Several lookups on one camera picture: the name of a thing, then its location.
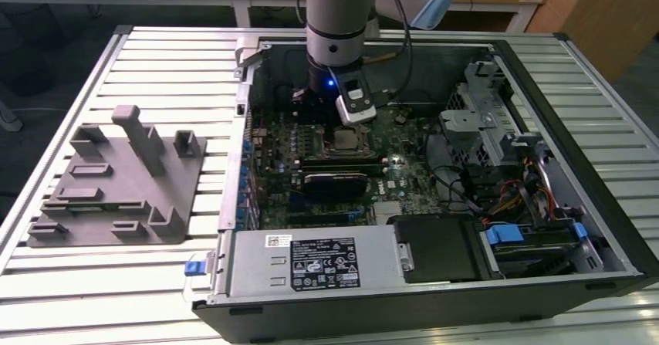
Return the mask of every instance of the motherboard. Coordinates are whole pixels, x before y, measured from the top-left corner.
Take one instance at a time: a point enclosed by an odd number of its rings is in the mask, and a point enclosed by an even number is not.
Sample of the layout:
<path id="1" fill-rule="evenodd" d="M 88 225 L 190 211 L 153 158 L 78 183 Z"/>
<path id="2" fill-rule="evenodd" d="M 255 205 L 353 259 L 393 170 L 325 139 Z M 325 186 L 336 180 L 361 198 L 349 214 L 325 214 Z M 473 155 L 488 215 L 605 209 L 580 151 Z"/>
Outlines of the motherboard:
<path id="1" fill-rule="evenodd" d="M 429 120 L 380 109 L 356 127 L 300 125 L 285 113 L 253 117 L 260 229 L 385 223 L 441 212 L 424 157 Z"/>

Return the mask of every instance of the table leg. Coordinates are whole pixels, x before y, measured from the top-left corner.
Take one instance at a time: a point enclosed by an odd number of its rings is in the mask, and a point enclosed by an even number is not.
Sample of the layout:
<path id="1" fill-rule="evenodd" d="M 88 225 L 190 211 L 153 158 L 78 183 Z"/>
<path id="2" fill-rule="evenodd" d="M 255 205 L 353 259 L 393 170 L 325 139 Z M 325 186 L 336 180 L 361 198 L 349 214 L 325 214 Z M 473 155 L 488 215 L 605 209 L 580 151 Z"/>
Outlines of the table leg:
<path id="1" fill-rule="evenodd" d="M 511 23 L 505 32 L 524 32 L 531 19 L 533 18 L 537 4 L 520 4 L 519 10 L 512 16 Z"/>
<path id="2" fill-rule="evenodd" d="M 249 28 L 251 20 L 249 20 L 249 0 L 233 0 L 232 2 L 233 12 L 236 14 L 236 24 L 237 27 Z"/>

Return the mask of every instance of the blue tab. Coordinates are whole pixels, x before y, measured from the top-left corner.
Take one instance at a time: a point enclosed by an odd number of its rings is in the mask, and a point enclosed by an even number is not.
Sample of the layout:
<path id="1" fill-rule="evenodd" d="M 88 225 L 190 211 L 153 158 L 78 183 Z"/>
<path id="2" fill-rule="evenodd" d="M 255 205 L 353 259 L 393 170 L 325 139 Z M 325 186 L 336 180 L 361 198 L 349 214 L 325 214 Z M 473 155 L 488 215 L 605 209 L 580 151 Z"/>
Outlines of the blue tab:
<path id="1" fill-rule="evenodd" d="M 515 224 L 492 225 L 485 231 L 487 241 L 491 245 L 499 243 L 524 242 L 524 236 Z"/>
<path id="2" fill-rule="evenodd" d="M 588 231 L 585 231 L 584 225 L 581 223 L 575 223 L 572 227 L 575 228 L 576 237 L 579 237 L 579 239 L 585 239 L 588 237 Z"/>
<path id="3" fill-rule="evenodd" d="M 185 262 L 185 277 L 204 276 L 205 262 Z"/>
<path id="4" fill-rule="evenodd" d="M 245 154 L 251 154 L 251 142 L 248 140 L 243 142 L 243 152 L 245 152 Z"/>
<path id="5" fill-rule="evenodd" d="M 499 237 L 497 237 L 493 229 L 488 229 L 485 231 L 485 237 L 487 237 L 487 241 L 489 242 L 491 245 L 496 245 L 499 243 Z"/>

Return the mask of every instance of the gray floor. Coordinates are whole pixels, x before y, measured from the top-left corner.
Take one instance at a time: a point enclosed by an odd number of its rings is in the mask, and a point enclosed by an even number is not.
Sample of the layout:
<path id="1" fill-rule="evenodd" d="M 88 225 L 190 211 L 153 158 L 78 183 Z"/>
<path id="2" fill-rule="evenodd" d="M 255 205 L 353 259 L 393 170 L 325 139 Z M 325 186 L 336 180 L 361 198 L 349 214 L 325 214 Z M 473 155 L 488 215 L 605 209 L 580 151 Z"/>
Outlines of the gray floor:
<path id="1" fill-rule="evenodd" d="M 64 29 L 69 43 L 42 57 L 56 75 L 56 85 L 36 96 L 18 97 L 0 84 L 0 99 L 17 109 L 54 108 L 65 110 L 77 95 L 93 63 L 102 51 L 114 26 L 180 25 L 235 26 L 228 7 L 132 7 L 102 6 L 101 17 L 92 19 L 81 5 L 53 5 L 52 11 Z M 297 27 L 291 9 L 252 9 L 255 27 Z M 0 19 L 0 46 L 12 39 L 6 23 Z M 659 42 L 652 42 L 615 88 L 659 134 Z M 60 125 L 64 112 L 28 110 L 16 112 L 24 122 L 20 133 L 0 130 L 0 221 L 13 203 L 12 194 L 22 188 L 42 150 Z"/>

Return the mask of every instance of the white label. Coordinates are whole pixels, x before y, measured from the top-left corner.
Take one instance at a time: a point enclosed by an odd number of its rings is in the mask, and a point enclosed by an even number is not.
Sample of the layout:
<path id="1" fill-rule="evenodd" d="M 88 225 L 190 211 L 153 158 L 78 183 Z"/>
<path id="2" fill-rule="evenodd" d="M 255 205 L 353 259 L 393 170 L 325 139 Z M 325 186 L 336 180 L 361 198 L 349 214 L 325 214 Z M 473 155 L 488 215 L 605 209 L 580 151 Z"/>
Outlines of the white label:
<path id="1" fill-rule="evenodd" d="M 265 247 L 291 247 L 292 235 L 265 235 Z"/>
<path id="2" fill-rule="evenodd" d="M 359 278 L 359 274 L 357 273 L 349 273 L 349 274 L 344 274 L 340 277 L 336 277 L 336 279 L 339 279 L 340 281 L 347 281 L 348 279 L 357 279 L 357 278 Z"/>
<path id="3" fill-rule="evenodd" d="M 363 98 L 363 91 L 361 91 L 361 89 L 351 90 L 348 92 L 348 97 L 352 100 L 360 100 Z"/>

